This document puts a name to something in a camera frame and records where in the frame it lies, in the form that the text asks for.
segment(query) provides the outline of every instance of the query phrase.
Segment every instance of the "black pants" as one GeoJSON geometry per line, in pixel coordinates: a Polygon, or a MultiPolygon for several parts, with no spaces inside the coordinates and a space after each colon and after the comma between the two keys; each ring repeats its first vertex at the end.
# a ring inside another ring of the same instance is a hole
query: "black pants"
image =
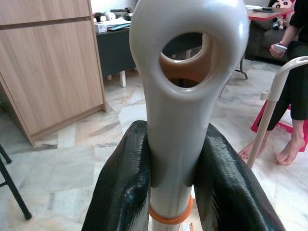
{"type": "MultiPolygon", "coordinates": [[[[308,43],[300,41],[291,42],[287,55],[289,60],[300,56],[308,56],[308,43]]],[[[291,104],[292,119],[308,119],[308,64],[290,71],[280,99],[270,119],[269,131],[273,130],[279,120],[281,120],[289,104],[291,104]]]]}

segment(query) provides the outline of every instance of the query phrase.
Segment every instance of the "bare foot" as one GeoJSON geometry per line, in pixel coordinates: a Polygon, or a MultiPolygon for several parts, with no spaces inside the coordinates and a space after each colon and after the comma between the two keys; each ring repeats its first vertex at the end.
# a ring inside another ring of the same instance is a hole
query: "bare foot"
{"type": "MultiPolygon", "coordinates": [[[[260,150],[259,150],[259,153],[258,153],[257,157],[264,150],[265,144],[266,144],[266,141],[263,140],[263,142],[261,143],[261,147],[260,147],[260,150]]],[[[254,142],[252,141],[247,147],[245,147],[243,150],[241,150],[239,152],[240,157],[243,158],[243,159],[248,159],[248,157],[250,156],[250,153],[252,151],[252,147],[253,146],[254,146],[254,142]]]]}
{"type": "Polygon", "coordinates": [[[287,146],[277,155],[275,155],[278,164],[289,165],[294,161],[298,151],[305,145],[303,138],[291,139],[287,146]]]}

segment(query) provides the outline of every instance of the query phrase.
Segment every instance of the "white tile floor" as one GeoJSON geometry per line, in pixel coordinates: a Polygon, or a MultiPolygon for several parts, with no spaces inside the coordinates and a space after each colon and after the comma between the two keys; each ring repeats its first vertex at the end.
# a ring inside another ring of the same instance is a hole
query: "white tile floor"
{"type": "MultiPolygon", "coordinates": [[[[211,123],[240,151],[255,136],[250,130],[278,66],[244,60],[249,79],[234,72],[218,99],[211,123]]],[[[0,115],[0,143],[13,162],[6,165],[33,218],[25,221],[7,187],[0,189],[0,224],[4,231],[78,231],[103,165],[129,125],[146,119],[141,79],[127,71],[105,82],[109,112],[98,112],[31,147],[6,114],[0,115]]],[[[288,231],[308,230],[308,155],[300,153],[288,167],[273,155],[290,139],[276,128],[253,171],[288,231]]]]}

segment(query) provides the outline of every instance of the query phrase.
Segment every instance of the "black chair leg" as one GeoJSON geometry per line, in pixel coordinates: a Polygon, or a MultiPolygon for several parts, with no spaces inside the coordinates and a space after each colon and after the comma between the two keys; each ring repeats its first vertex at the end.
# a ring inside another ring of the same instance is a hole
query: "black chair leg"
{"type": "Polygon", "coordinates": [[[14,182],[12,181],[12,178],[11,178],[10,174],[8,173],[8,171],[6,170],[4,163],[2,162],[1,159],[0,159],[0,172],[2,173],[3,178],[5,180],[4,183],[0,184],[0,187],[4,186],[6,184],[9,186],[9,188],[11,189],[11,192],[13,193],[13,195],[14,195],[16,201],[17,201],[17,203],[19,204],[20,209],[24,213],[25,218],[27,220],[29,220],[32,217],[32,215],[29,212],[27,206],[25,205],[25,202],[23,201],[21,195],[19,194],[18,189],[16,188],[14,182]]]}
{"type": "Polygon", "coordinates": [[[0,144],[0,153],[2,154],[2,156],[4,157],[5,161],[10,164],[12,162],[12,160],[9,158],[9,156],[6,154],[5,150],[2,148],[1,144],[0,144]]]}

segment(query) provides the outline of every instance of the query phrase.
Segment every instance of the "cartoon plush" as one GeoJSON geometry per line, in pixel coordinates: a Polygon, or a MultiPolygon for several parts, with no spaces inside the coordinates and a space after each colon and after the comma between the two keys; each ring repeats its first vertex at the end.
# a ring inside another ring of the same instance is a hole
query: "cartoon plush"
{"type": "MultiPolygon", "coordinates": [[[[295,0],[277,0],[273,3],[272,7],[274,8],[293,8],[295,0]]],[[[289,24],[289,17],[287,15],[283,15],[282,17],[279,18],[274,18],[273,19],[273,29],[274,30],[279,30],[279,29],[284,29],[286,28],[287,24],[289,24]]]]}

